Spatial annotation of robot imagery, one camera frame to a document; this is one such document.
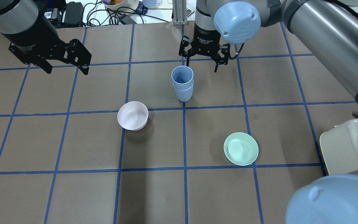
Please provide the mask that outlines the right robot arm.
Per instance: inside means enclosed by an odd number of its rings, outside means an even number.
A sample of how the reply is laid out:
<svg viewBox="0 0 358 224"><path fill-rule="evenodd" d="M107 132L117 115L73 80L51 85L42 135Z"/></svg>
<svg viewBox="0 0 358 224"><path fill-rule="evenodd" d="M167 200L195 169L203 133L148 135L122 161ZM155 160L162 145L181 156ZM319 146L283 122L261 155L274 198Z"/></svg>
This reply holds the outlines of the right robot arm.
<svg viewBox="0 0 358 224"><path fill-rule="evenodd" d="M358 14L337 0L198 0L194 37L179 55L227 63L230 44L244 44L260 27L283 22L358 104ZM287 224L358 224L358 171L329 175L297 190Z"/></svg>

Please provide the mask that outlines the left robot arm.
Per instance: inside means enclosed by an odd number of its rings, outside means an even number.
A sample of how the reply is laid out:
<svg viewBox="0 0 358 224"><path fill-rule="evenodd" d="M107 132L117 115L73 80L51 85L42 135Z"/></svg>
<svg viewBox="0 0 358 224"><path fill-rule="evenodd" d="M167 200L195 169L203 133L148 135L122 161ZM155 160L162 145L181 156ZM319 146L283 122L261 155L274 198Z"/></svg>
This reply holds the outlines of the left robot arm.
<svg viewBox="0 0 358 224"><path fill-rule="evenodd" d="M0 33L10 41L9 51L23 64L50 74L50 60L89 72L91 53L78 39L65 43L32 0L0 0Z"/></svg>

